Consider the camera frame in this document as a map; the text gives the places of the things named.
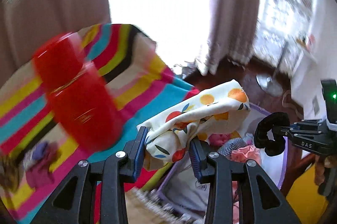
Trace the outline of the person's hand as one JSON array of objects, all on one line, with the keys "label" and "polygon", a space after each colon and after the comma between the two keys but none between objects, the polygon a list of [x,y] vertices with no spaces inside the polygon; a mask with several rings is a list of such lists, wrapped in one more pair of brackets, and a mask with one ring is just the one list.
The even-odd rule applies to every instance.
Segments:
[{"label": "person's hand", "polygon": [[315,156],[315,179],[314,182],[317,186],[321,185],[324,180],[324,170],[325,168],[335,168],[337,165],[337,158],[336,155],[332,156]]}]

